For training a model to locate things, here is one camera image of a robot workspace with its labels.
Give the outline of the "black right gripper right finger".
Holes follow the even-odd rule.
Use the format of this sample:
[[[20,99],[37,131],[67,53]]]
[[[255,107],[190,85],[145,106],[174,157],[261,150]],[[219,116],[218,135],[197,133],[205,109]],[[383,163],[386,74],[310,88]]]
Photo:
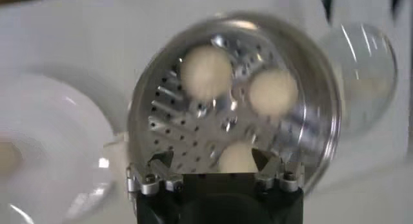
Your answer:
[[[258,169],[255,178],[265,190],[278,187],[284,192],[295,192],[303,186],[305,168],[302,162],[283,161],[278,155],[257,148],[252,149],[252,157]]]

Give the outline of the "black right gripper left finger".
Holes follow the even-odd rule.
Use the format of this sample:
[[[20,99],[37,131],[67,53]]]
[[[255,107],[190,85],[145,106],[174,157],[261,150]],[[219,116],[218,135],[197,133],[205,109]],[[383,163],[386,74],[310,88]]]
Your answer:
[[[131,163],[126,168],[126,188],[130,194],[156,195],[161,188],[169,192],[180,192],[183,175],[172,172],[170,167],[174,157],[172,150],[155,153],[143,165]]]

